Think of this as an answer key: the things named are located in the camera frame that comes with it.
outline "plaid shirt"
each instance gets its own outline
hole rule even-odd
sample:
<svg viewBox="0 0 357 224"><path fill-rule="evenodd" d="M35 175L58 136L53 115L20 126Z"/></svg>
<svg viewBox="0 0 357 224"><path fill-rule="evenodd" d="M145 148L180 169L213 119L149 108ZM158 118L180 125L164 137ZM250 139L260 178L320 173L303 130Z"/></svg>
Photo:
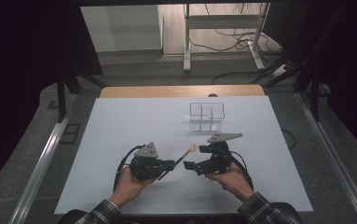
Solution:
<svg viewBox="0 0 357 224"><path fill-rule="evenodd" d="M294 217L284 214L279 209L270 206L270 203L256 193L239 208L239 213L251 224L292 223L300 222ZM103 200L90 213L84 215L76 224L109 224L114 223L120 216L119 208L108 200Z"/></svg>

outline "white board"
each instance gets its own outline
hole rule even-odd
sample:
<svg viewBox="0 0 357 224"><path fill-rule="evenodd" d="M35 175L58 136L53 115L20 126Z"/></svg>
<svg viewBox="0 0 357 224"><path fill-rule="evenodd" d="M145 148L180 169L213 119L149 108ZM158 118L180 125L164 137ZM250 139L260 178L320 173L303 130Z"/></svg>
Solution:
<svg viewBox="0 0 357 224"><path fill-rule="evenodd" d="M243 134L227 143L245 159L255 191L270 202L286 202L297 211L312 211L268 97L245 96L97 99L55 213L72 209L89 212L102 199L109 199L115 171L135 146L154 142L159 159L176 161L191 144L208 145L213 133L189 131L190 103L224 104L222 133ZM197 150L185 161L209 158L210 154ZM187 171L181 162L126 204L122 214L232 214L240 205L217 182Z"/></svg>

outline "gray floor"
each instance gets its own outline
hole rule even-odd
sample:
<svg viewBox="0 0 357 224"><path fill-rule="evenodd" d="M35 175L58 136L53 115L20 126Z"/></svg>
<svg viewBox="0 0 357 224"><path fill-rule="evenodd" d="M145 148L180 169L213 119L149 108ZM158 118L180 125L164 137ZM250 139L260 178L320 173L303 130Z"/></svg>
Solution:
<svg viewBox="0 0 357 224"><path fill-rule="evenodd" d="M104 72L100 79L112 86L208 85L213 77L220 74L255 71L248 54L197 55L193 58L190 73L183 72L182 57L126 55L119 56L115 61L111 60L116 55L104 53L100 57ZM254 74L238 74L219 78L215 84L246 84L254 78ZM295 98L293 81L294 77L288 78L265 91L281 127L290 131L296 139L295 147L290 149L291 154L315 210L300 216L305 223L357 223L357 214L350 199ZM78 137L74 142L71 142L71 134L63 137L63 143L56 150L25 223L57 223L61 218L53 215L53 212L85 131L91 108L101 91L86 80L80 79L80 82L84 89L69 121L71 125L80 124ZM58 117L58 111L51 106L56 99L55 86L42 92L40 106L32 123L0 173L0 223L7 223L11 217L48 141ZM357 184L357 141L334 115L325 98L320 100L320 116L323 127ZM285 137L288 146L293 144L291 136Z"/></svg>

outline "person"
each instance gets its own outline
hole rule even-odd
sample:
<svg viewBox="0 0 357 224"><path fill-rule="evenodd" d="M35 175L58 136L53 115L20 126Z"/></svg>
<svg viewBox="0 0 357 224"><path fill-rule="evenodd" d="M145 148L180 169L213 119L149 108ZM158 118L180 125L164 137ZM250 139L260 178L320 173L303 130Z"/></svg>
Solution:
<svg viewBox="0 0 357 224"><path fill-rule="evenodd" d="M301 223L299 217L288 215L274 208L259 192L254 192L245 179L242 170L232 163L222 174L208 174L209 179L217 181L222 187L242 201L238 212L246 223ZM114 223L120 215L120 208L134 200L146 186L155 179L140 181L136 179L126 166L120 173L120 178L113 195L109 200L103 200L90 213L80 218L76 224L106 224Z"/></svg>

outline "hand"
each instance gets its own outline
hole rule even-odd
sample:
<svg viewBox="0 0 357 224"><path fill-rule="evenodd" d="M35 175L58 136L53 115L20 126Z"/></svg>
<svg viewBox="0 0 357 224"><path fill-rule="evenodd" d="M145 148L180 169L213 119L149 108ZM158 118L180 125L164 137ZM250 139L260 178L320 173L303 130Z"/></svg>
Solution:
<svg viewBox="0 0 357 224"><path fill-rule="evenodd" d="M121 208L126 203L134 200L148 185L155 182L156 178L140 181L131 174L129 166L123 168L117 182L117 187L110 201Z"/></svg>
<svg viewBox="0 0 357 224"><path fill-rule="evenodd" d="M207 174L206 176L211 180L218 181L224 189L234 194L242 202L247 201L254 195L254 191L251 189L247 179L245 179L244 173L234 162L231 163L226 172L222 174Z"/></svg>

